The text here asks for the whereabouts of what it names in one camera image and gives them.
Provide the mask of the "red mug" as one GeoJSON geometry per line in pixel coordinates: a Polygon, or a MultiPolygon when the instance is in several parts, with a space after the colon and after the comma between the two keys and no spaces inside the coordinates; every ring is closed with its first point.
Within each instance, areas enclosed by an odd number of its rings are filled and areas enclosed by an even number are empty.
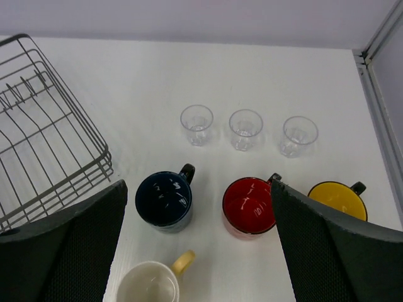
{"type": "Polygon", "coordinates": [[[222,220],[232,236],[240,240],[254,240],[276,225],[271,200],[274,180],[281,180],[281,176],[274,173],[267,181],[243,177],[225,190],[222,220]]]}

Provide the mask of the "pale yellow mug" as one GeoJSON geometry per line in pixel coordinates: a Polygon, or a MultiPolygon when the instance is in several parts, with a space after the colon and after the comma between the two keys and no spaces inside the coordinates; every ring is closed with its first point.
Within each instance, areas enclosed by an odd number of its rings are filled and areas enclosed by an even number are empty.
{"type": "Polygon", "coordinates": [[[188,250],[171,266],[151,260],[139,263],[121,280],[116,300],[179,301],[179,280],[195,258],[195,252],[188,250]]]}

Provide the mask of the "clear glass cup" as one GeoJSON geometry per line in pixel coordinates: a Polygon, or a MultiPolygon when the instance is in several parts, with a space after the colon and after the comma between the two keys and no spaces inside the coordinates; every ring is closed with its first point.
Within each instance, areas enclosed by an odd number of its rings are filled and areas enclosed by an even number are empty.
{"type": "Polygon", "coordinates": [[[317,125],[305,116],[291,116],[282,126],[280,153],[288,158],[300,157],[319,137],[317,125]]]}
{"type": "Polygon", "coordinates": [[[254,110],[240,109],[229,118],[231,145],[238,151],[248,151],[255,147],[263,130],[263,119],[254,110]]]}
{"type": "Polygon", "coordinates": [[[192,145],[202,147],[211,140],[214,116],[208,107],[202,104],[190,105],[182,111],[179,120],[192,145]]]}

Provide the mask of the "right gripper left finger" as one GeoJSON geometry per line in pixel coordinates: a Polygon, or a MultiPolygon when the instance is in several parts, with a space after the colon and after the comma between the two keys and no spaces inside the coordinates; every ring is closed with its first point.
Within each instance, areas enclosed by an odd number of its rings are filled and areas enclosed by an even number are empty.
{"type": "Polygon", "coordinates": [[[1,301],[102,301],[128,199],[119,180],[1,234],[1,301]]]}

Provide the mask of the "blue mug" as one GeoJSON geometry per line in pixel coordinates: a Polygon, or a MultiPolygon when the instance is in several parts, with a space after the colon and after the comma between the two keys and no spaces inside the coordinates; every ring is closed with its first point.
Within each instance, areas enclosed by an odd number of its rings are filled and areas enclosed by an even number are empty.
{"type": "Polygon", "coordinates": [[[194,175],[195,167],[185,164],[179,173],[160,171],[144,179],[135,195],[141,219],[162,233],[184,230],[193,216],[194,175]]]}

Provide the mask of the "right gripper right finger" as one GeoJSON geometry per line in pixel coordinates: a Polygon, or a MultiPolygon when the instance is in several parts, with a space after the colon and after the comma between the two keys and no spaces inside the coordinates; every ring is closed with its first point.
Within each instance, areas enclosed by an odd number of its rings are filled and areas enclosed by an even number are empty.
{"type": "Polygon", "coordinates": [[[402,301],[402,232],[323,205],[275,179],[271,200],[297,301],[402,301]]]}

